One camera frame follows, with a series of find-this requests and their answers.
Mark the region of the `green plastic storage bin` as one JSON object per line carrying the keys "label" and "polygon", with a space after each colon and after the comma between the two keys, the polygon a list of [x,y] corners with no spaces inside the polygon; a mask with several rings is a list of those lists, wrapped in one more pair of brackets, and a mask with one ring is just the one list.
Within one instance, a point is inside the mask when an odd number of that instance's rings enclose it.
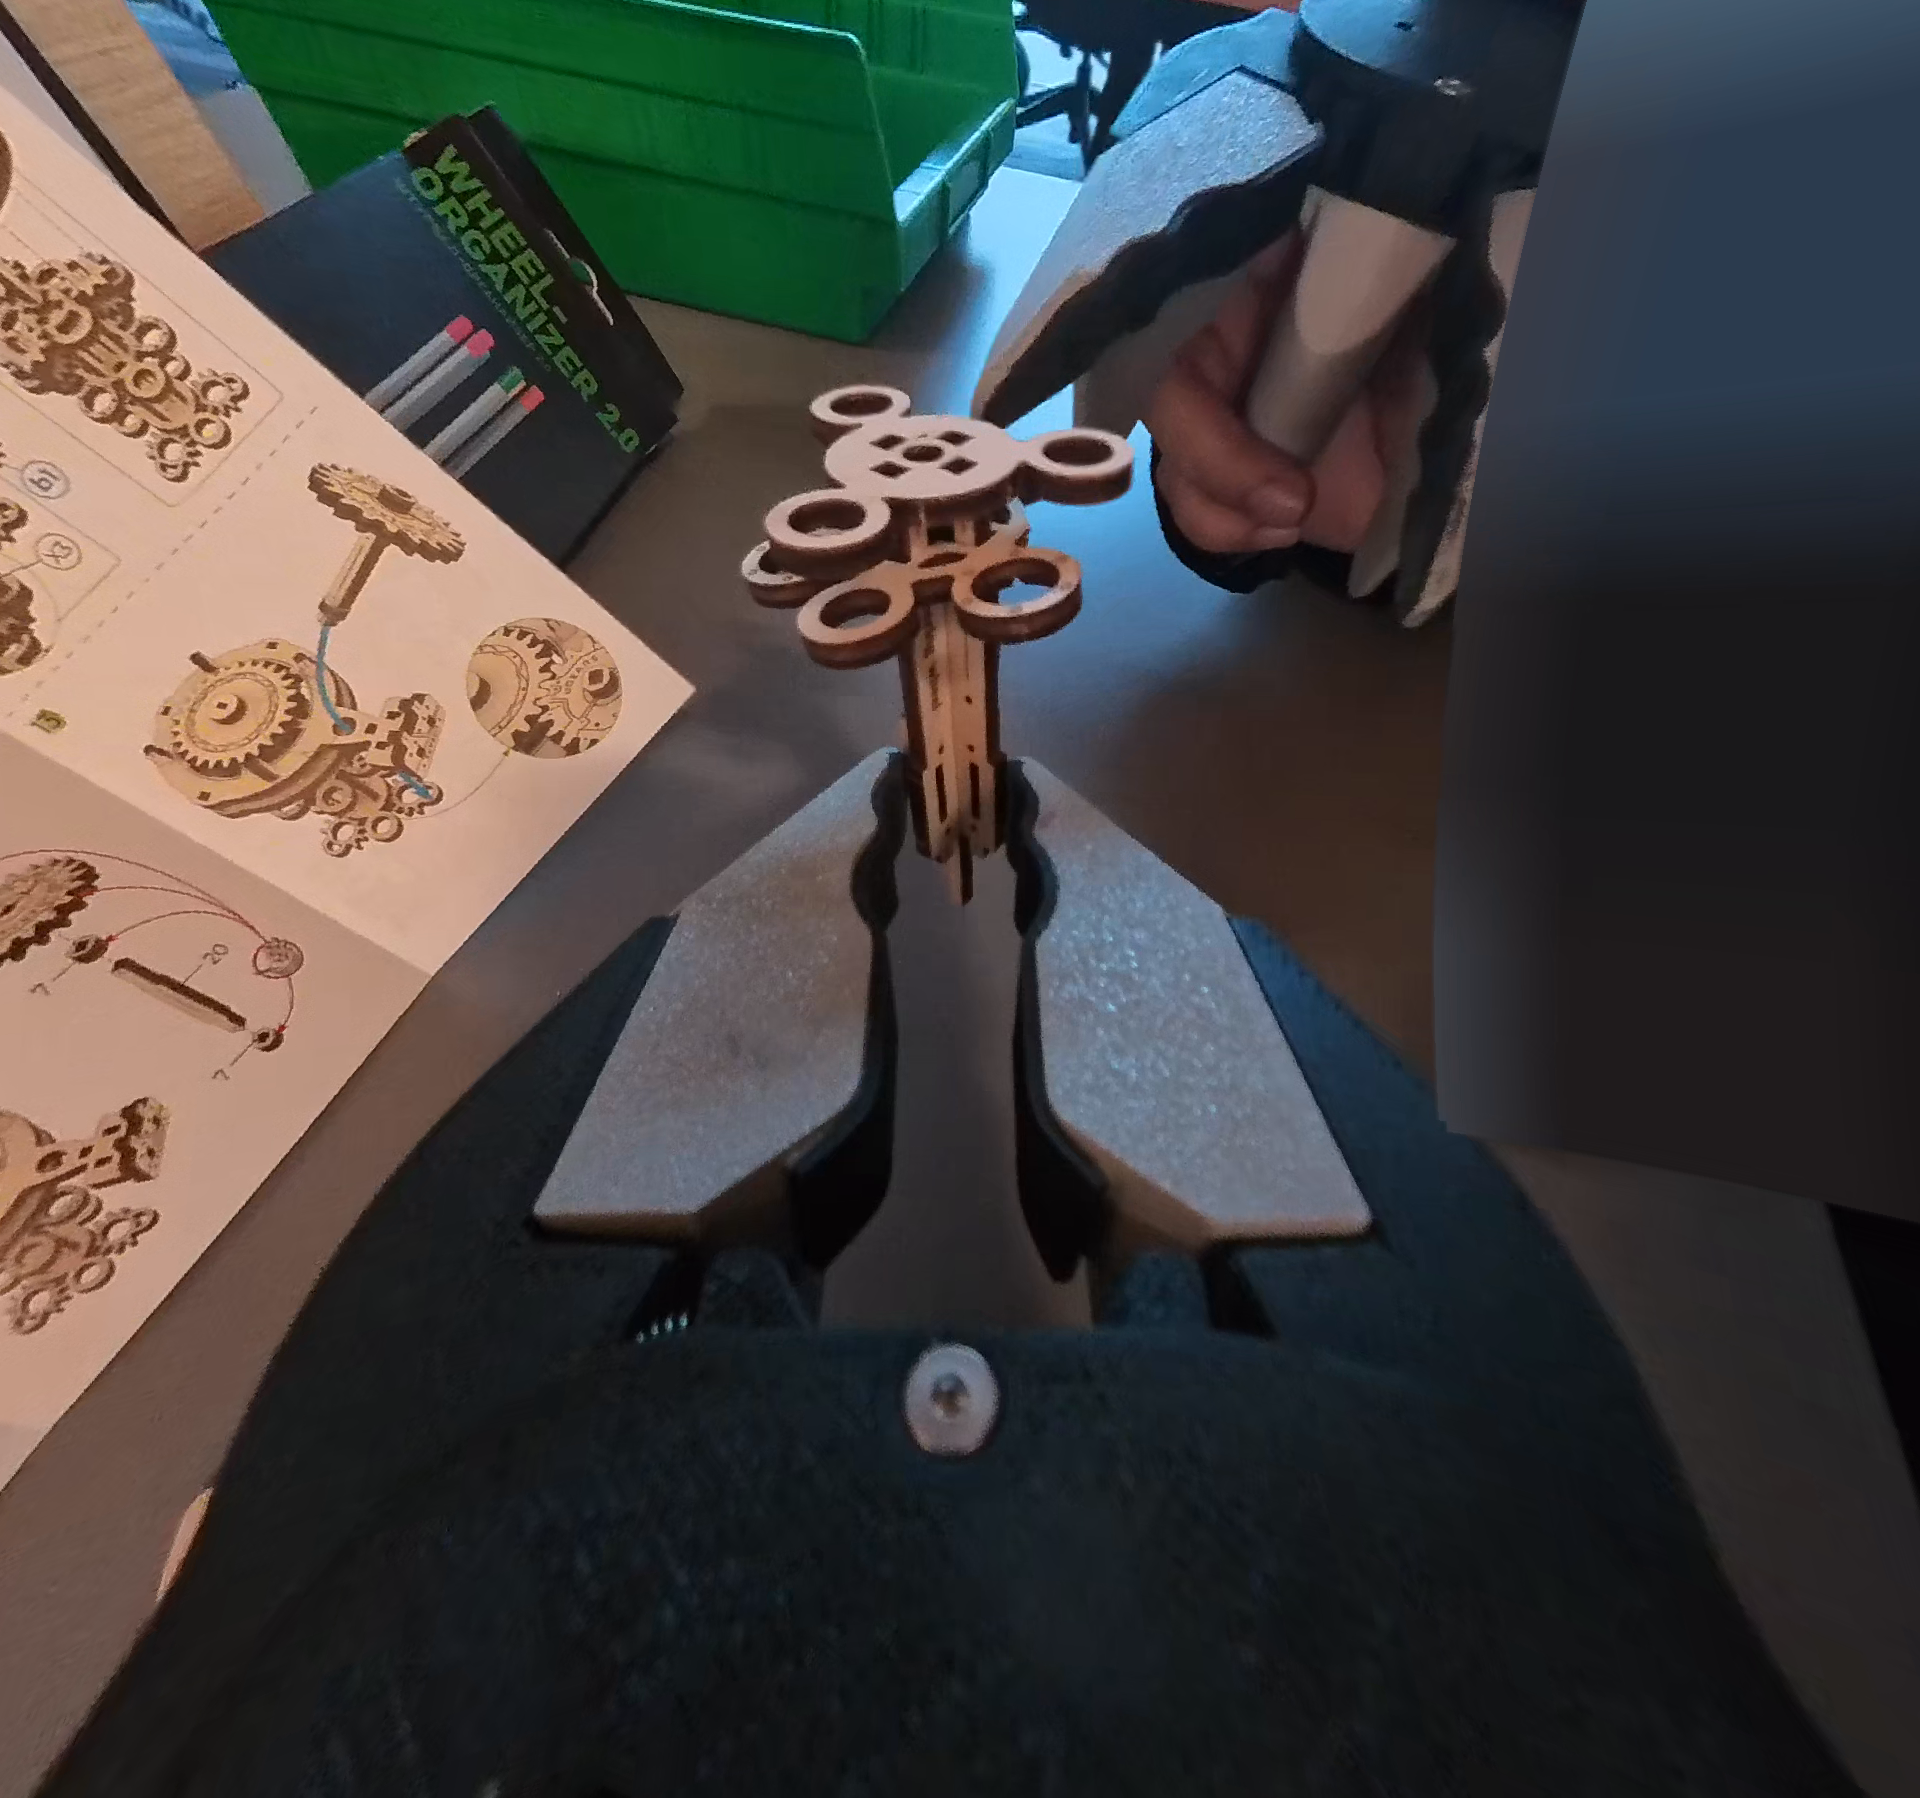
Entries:
{"label": "green plastic storage bin", "polygon": [[325,186],[491,105],[619,287],[865,342],[1014,143],[1014,0],[202,0]]}

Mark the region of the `printed assembly instruction sheet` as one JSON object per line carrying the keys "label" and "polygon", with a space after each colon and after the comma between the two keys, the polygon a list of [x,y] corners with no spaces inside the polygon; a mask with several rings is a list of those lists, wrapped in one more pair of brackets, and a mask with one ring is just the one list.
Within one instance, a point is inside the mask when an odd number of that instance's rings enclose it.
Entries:
{"label": "printed assembly instruction sheet", "polygon": [[5,96],[3,1477],[694,687]]}

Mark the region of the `person's right hand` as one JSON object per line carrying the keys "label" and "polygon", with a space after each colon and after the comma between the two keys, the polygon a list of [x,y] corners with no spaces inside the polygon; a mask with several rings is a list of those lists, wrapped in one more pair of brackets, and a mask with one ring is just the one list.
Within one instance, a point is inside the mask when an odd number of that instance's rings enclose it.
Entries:
{"label": "person's right hand", "polygon": [[1155,485],[1181,535],[1209,554],[1361,546],[1419,404],[1419,375],[1382,360],[1333,440],[1304,464],[1260,439],[1244,398],[1301,260],[1299,235],[1263,248],[1214,318],[1175,353],[1147,402]]}

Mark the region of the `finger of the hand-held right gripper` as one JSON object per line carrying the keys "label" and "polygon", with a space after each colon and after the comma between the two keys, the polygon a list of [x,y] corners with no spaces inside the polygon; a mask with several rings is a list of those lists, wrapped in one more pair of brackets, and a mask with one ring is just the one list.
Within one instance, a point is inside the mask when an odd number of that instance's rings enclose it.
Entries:
{"label": "finger of the hand-held right gripper", "polygon": [[1120,107],[1109,146],[1267,153],[1305,122],[1289,57],[1297,22],[1269,8],[1172,46]]}
{"label": "finger of the hand-held right gripper", "polygon": [[1010,425],[1070,391],[1078,423],[1136,425],[1176,351],[1299,224],[1323,138],[1289,91],[1238,70],[1118,141],[997,328],[972,417]]}

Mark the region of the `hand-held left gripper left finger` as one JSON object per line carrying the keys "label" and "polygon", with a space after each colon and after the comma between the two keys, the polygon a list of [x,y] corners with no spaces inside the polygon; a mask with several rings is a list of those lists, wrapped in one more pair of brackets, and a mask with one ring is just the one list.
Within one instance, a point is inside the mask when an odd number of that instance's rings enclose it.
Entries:
{"label": "hand-held left gripper left finger", "polygon": [[541,1188],[541,1228],[850,1241],[876,1215],[901,772],[895,750],[865,756],[684,900]]}

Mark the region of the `black chair base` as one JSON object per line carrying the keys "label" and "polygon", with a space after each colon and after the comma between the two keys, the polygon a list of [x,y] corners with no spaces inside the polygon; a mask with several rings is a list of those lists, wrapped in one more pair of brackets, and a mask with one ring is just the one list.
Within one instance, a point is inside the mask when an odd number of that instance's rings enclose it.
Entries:
{"label": "black chair base", "polygon": [[1136,19],[1094,34],[1106,47],[1088,47],[1078,32],[1045,28],[1034,5],[1016,4],[1018,103],[1012,170],[1078,180],[1111,147],[1120,109],[1145,81],[1161,39]]}

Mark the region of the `wooden model shaft with rings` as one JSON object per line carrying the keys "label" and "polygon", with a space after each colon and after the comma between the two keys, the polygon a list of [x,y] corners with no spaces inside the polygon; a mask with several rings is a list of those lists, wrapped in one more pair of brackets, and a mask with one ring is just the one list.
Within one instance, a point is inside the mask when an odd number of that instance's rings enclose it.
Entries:
{"label": "wooden model shaft with rings", "polygon": [[1078,561],[1034,541],[1028,508],[1116,501],[1133,446],[1091,425],[1021,439],[877,384],[808,416],[828,484],[770,508],[742,578],[756,604],[797,613],[816,665],[901,670],[917,846],[966,901],[1006,828],[1000,654],[1063,633],[1083,604]]}

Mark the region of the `black printed product box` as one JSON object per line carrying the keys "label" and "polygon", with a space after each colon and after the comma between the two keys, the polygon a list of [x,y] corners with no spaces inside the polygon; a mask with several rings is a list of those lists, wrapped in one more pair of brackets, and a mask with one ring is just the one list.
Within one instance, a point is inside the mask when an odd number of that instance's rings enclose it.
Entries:
{"label": "black printed product box", "polygon": [[556,565],[677,425],[679,375],[492,105],[206,260]]}

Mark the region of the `tan wooden board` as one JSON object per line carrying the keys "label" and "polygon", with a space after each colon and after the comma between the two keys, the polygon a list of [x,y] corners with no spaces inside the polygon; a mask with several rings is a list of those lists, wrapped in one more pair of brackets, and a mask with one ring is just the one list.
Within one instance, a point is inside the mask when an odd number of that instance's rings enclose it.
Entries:
{"label": "tan wooden board", "polygon": [[191,248],[266,209],[125,0],[3,0],[42,84],[119,183]]}

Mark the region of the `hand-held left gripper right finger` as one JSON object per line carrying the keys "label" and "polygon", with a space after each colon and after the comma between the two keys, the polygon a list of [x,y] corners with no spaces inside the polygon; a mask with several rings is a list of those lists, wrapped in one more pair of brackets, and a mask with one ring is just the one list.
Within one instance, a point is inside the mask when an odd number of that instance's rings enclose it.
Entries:
{"label": "hand-held left gripper right finger", "polygon": [[1235,921],[1043,765],[1012,765],[1021,1211],[1045,1271],[1374,1226]]}

